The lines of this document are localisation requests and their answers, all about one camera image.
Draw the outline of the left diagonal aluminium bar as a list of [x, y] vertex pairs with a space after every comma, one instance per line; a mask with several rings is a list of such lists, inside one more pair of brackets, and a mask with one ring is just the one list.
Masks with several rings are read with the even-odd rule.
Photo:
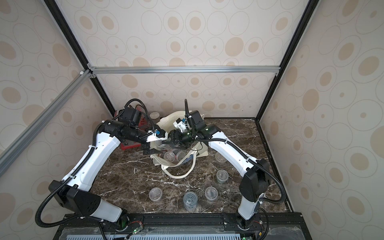
[[82, 74], [78, 75], [1, 154], [1, 175], [9, 169], [25, 148], [90, 76], [90, 70], [84, 70]]

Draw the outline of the horizontal aluminium frame bar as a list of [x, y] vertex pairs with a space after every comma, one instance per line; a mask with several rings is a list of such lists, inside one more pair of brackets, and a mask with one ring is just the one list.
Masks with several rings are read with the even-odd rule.
[[91, 67], [95, 74], [278, 73], [279, 66]]

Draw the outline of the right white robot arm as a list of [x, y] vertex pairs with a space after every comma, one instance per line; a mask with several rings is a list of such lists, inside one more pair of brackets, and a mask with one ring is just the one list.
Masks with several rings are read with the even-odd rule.
[[[233, 143], [217, 126], [210, 124], [195, 131], [172, 130], [169, 142], [175, 147], [185, 147], [186, 144], [200, 142], [220, 153], [242, 177], [239, 189], [242, 200], [238, 208], [237, 223], [241, 229], [248, 229], [253, 222], [256, 208], [260, 202], [281, 204], [286, 200], [287, 193], [283, 184], [270, 172], [270, 165], [265, 159], [256, 159], [247, 154]], [[271, 182], [278, 186], [281, 197], [277, 200], [264, 197]]]

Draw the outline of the glass spice shaker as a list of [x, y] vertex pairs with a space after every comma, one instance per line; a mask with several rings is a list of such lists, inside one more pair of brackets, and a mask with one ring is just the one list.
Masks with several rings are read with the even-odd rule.
[[152, 112], [152, 113], [150, 113], [150, 118], [151, 118], [151, 120], [152, 120], [155, 124], [157, 124], [157, 123], [160, 121], [160, 113], [158, 113], [158, 112]]

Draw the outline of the seed jar in bag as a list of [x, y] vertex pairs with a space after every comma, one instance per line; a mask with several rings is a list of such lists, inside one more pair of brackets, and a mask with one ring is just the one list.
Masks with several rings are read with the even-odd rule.
[[172, 163], [176, 160], [176, 155], [173, 152], [168, 151], [163, 154], [163, 159]]

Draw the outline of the cream canvas tote bag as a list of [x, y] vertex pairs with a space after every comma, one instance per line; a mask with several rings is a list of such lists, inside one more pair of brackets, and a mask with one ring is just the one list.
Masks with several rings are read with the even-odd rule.
[[[158, 122], [158, 126], [161, 127], [163, 130], [165, 130], [168, 133], [172, 130], [178, 130], [174, 126], [174, 122], [180, 118], [181, 120], [184, 119], [185, 112], [184, 111], [177, 111], [170, 115], [168, 115], [165, 118], [162, 118]], [[166, 150], [162, 152], [161, 155], [151, 155], [151, 158], [153, 160], [153, 163], [155, 166], [160, 166], [162, 171], [168, 175], [170, 178], [173, 179], [183, 179], [187, 177], [195, 168], [196, 161], [198, 158], [207, 157], [208, 156], [208, 147], [203, 143], [194, 142], [192, 143], [187, 149], [176, 149], [172, 147], [169, 143], [163, 143]], [[165, 159], [163, 159], [163, 154], [165, 152], [173, 152], [176, 155], [176, 160], [174, 162], [168, 162]], [[177, 168], [182, 165], [185, 165], [187, 163], [191, 162], [192, 166], [191, 168], [183, 175], [172, 175], [168, 168]]]

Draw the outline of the red chrome toaster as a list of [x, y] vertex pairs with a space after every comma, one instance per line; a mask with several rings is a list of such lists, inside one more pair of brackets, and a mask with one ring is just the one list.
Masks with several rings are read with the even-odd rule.
[[128, 107], [116, 111], [114, 120], [124, 124], [123, 139], [120, 145], [123, 151], [147, 144], [144, 136], [151, 129], [151, 125], [142, 105], [137, 105], [136, 108], [128, 105]]

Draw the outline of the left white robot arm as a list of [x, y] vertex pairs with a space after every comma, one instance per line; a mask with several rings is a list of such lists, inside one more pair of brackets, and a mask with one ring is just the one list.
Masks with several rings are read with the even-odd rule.
[[[61, 181], [51, 182], [50, 194], [36, 211], [36, 224], [41, 228], [52, 228], [74, 219], [90, 217], [110, 222], [118, 230], [125, 229], [129, 221], [126, 210], [90, 193], [95, 178], [121, 141], [132, 140], [145, 145], [158, 140], [165, 141], [167, 138], [168, 133], [159, 126], [146, 133], [116, 120], [106, 120], [99, 124], [93, 133], [92, 144], [77, 165]], [[59, 222], [45, 223], [42, 220], [43, 209], [52, 198], [75, 215]]]

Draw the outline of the clear seed jar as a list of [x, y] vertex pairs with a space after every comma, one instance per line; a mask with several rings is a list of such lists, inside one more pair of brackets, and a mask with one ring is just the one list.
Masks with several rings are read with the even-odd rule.
[[209, 203], [213, 203], [218, 199], [218, 190], [214, 187], [207, 187], [205, 189], [205, 197]]
[[218, 152], [215, 153], [215, 159], [216, 159], [216, 161], [217, 161], [218, 163], [220, 163], [220, 164], [223, 164], [223, 163], [226, 163], [226, 162], [227, 162], [227, 159], [226, 159], [223, 155], [221, 155], [220, 153], [218, 153]]
[[194, 211], [198, 206], [198, 196], [194, 192], [187, 192], [183, 197], [184, 207], [188, 212]]
[[225, 170], [218, 170], [216, 174], [216, 179], [219, 184], [225, 184], [229, 179], [229, 174]]
[[149, 192], [149, 198], [153, 202], [160, 201], [162, 199], [162, 196], [163, 196], [163, 191], [158, 187], [152, 188]]

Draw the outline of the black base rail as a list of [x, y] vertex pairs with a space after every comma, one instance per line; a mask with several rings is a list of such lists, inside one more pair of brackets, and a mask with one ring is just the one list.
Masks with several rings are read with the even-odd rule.
[[55, 240], [310, 240], [302, 214], [256, 214], [241, 229], [235, 214], [130, 214], [128, 226], [74, 220], [59, 227]]

